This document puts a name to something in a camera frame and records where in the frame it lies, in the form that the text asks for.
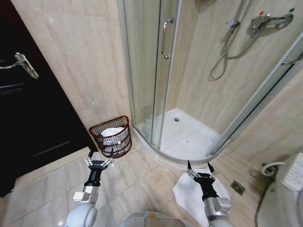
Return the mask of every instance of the shower enclosure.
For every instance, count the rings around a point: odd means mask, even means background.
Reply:
[[[299,0],[118,0],[135,133],[173,165],[214,158],[303,51]]]

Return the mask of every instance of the white towel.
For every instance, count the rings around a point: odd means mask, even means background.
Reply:
[[[118,127],[118,128],[108,128],[108,129],[105,129],[103,132],[101,132],[101,136],[112,136],[112,135],[115,135],[119,132],[121,132],[124,128],[123,127]],[[126,135],[126,132],[124,131],[122,133],[122,137],[118,137],[118,136],[114,136],[112,138],[105,138],[103,139],[103,145],[115,145],[115,144],[120,144],[121,143],[121,140],[124,140],[125,139],[125,135]]]
[[[205,169],[196,169],[195,171],[197,173],[210,174]],[[227,189],[218,179],[213,183],[213,187],[220,197],[231,198]],[[174,192],[176,203],[180,207],[186,210],[202,227],[209,226],[202,201],[202,189],[198,183],[190,178],[187,173],[184,173],[172,191]]]

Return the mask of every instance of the door handle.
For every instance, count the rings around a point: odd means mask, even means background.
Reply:
[[[166,27],[167,27],[167,24],[168,24],[168,23],[173,24],[173,23],[174,23],[174,18],[173,18],[173,17],[169,17],[169,18],[167,18],[167,19],[164,21],[164,23],[163,23],[161,55],[162,55],[162,58],[163,58],[164,60],[167,60],[168,58],[170,58],[170,55],[169,55],[169,54],[164,54],[164,44],[165,44],[165,37],[166,37]]]
[[[281,65],[291,65],[291,64],[296,64],[299,61],[301,61],[303,59],[303,52],[299,55],[299,57],[297,57],[297,59],[293,60],[293,61],[284,61],[282,62]]]
[[[0,70],[9,70],[13,67],[21,65],[32,78],[38,79],[39,77],[38,73],[35,71],[33,66],[29,63],[29,61],[27,60],[24,54],[17,52],[15,54],[15,58],[17,59],[17,61],[14,64],[9,66],[0,66]]]

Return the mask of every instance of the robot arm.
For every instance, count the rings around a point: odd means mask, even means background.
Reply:
[[[203,192],[202,201],[205,204],[205,213],[209,227],[232,227],[228,216],[231,202],[229,199],[220,198],[217,195],[217,192],[213,188],[215,171],[209,163],[208,167],[211,175],[196,173],[191,169],[190,162],[188,161],[187,174],[201,186]]]
[[[106,161],[91,160],[92,154],[85,158],[90,169],[89,179],[85,182],[82,192],[75,192],[73,200],[80,204],[67,216],[65,227],[92,227],[97,218],[95,204],[98,199],[100,176],[103,170],[114,162],[113,158]]]

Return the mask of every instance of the door lever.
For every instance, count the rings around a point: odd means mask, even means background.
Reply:
[[[0,66],[0,70],[8,70],[15,66],[21,65],[32,78],[38,79],[39,77],[38,73],[35,71],[33,66],[29,63],[29,61],[27,60],[24,54],[16,52],[15,58],[17,59],[17,61],[14,64],[9,66]]]

